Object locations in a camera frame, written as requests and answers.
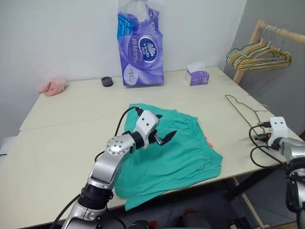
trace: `pink cloth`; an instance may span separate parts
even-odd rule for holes
[[[39,93],[44,93],[45,96],[53,96],[65,90],[68,82],[62,78],[50,79],[46,84],[39,86]]]

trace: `white table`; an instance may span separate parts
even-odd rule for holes
[[[129,103],[175,108],[198,117],[205,135],[224,159],[218,177],[196,185],[258,170],[249,158],[254,147],[247,136],[249,126],[224,95],[231,94],[254,109],[265,108],[218,68],[208,71],[211,78],[203,86],[187,86],[185,71],[180,71],[166,73],[166,83],[159,87],[125,88],[122,80],[115,78],[110,88],[101,87],[99,80],[74,82],[56,97],[40,96],[22,125],[27,130],[20,132],[0,166],[1,228],[54,221],[85,185],[94,157],[104,150]],[[238,107],[252,125],[257,123],[252,112]],[[264,121],[273,116],[270,112],[259,115]],[[299,139],[292,131],[290,136]],[[258,163],[275,164],[259,152],[254,157]],[[115,196],[109,207],[124,203]]]

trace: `tissue box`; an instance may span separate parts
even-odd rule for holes
[[[185,74],[185,80],[190,86],[208,84],[210,74],[207,71],[196,71],[190,73],[188,70]]]

